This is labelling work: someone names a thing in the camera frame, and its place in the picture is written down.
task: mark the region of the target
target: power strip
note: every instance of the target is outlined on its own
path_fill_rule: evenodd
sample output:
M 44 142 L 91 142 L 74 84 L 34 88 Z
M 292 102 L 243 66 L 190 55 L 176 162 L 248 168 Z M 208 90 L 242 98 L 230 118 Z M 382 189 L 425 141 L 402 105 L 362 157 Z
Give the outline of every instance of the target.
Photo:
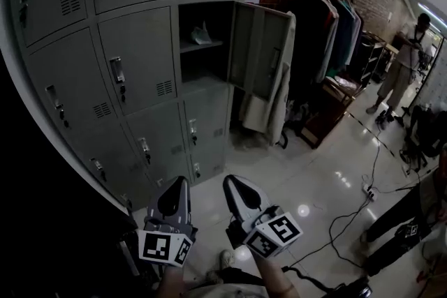
M 376 201 L 376 200 L 377 200 L 377 195 L 378 195 L 379 193 L 377 192 L 377 190 L 375 190 L 375 189 L 373 189 L 373 188 L 370 188 L 369 190 L 368 190 L 368 188 L 369 188 L 369 185 L 368 185 L 368 184 L 365 184 L 365 185 L 363 186 L 363 192 L 364 192 L 367 196 L 369 196 L 369 197 L 371 198 L 372 201 Z

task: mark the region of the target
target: khaki pants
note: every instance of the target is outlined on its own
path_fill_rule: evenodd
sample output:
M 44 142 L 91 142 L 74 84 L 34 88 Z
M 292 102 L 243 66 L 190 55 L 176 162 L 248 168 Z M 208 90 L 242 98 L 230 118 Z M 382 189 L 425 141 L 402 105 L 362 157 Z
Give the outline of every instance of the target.
M 387 100 L 387 104 L 395 109 L 398 105 L 411 81 L 411 70 L 402 65 L 400 62 L 394 60 L 391 64 L 388 75 L 385 81 L 381 85 L 377 94 L 379 97 L 386 98 L 391 93 L 390 98 Z

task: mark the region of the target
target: locker vent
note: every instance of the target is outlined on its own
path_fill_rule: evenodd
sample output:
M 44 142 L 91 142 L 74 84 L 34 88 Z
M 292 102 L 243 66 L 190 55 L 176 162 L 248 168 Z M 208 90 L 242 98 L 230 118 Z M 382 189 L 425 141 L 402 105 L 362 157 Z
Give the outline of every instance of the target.
M 182 146 L 182 145 L 177 145 L 176 147 L 172 147 L 172 148 L 170 149 L 170 152 L 171 152 L 172 154 L 181 153 L 181 152 L 183 152 L 183 146 Z
M 61 0 L 62 15 L 81 9 L 80 0 Z
M 100 105 L 94 106 L 93 111 L 95 111 L 96 118 L 101 118 L 112 113 L 107 103 L 101 103 Z
M 170 94 L 172 91 L 173 91 L 172 81 L 165 81 L 156 84 L 157 96 L 164 96 L 165 94 Z
M 214 131 L 214 138 L 220 137 L 223 134 L 224 134 L 224 129 L 223 128 L 216 129 Z

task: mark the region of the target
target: tiled floor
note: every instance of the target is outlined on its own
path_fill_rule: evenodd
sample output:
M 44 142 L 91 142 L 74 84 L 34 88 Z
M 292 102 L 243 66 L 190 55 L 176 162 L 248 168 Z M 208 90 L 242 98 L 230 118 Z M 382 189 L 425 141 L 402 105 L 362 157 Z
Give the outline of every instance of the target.
M 222 190 L 222 181 L 229 173 L 257 183 L 271 201 L 279 204 L 284 211 L 290 211 L 303 229 L 304 235 L 288 251 L 275 258 L 281 265 L 290 265 L 327 243 L 328 228 L 333 218 L 356 211 L 365 201 L 362 186 L 364 181 L 370 183 L 372 180 L 372 165 L 378 145 L 381 148 L 374 185 L 381 191 L 390 191 L 412 181 L 416 183 L 417 176 L 414 173 L 406 177 L 398 156 L 403 143 L 403 128 L 392 123 L 379 136 L 380 141 L 386 143 L 395 156 L 366 129 L 378 133 L 374 117 L 365 114 L 365 109 L 375 101 L 376 90 L 376 85 L 368 87 L 350 107 L 352 115 L 347 114 L 315 150 L 311 150 L 292 133 L 289 133 L 286 150 L 267 146 L 261 136 L 233 135 L 229 143 L 226 171 L 191 189 L 193 224 L 199 231 L 185 265 L 185 278 L 200 282 L 208 270 L 217 267 L 218 253 L 231 248 L 225 233 L 231 214 Z M 405 193 L 379 194 L 377 201 L 369 204 L 337 239 L 336 246 L 340 254 L 358 262 L 353 254 L 353 245 L 361 232 Z M 300 205 L 309 209 L 307 216 L 300 215 Z M 139 212 L 137 221 L 142 222 L 144 214 Z M 346 219 L 339 220 L 333 232 L 337 234 L 347 222 Z M 388 237 L 382 237 L 376 246 L 380 246 Z M 245 247 L 236 250 L 235 266 L 259 275 L 251 253 Z M 350 283 L 362 273 L 340 260 L 330 246 L 309 256 L 296 267 L 330 287 L 343 282 Z M 420 248 L 415 248 L 371 279 L 374 297 L 416 297 L 420 287 L 415 279 L 421 267 Z M 311 283 L 301 281 L 293 272 L 287 274 L 301 297 L 323 296 Z

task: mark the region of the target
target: open locker door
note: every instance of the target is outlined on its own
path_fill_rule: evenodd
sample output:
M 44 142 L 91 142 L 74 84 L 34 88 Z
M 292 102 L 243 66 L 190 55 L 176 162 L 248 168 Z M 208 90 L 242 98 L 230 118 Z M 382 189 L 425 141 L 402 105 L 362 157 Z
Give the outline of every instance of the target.
M 235 3 L 228 81 L 270 101 L 279 74 L 291 17 L 247 3 Z

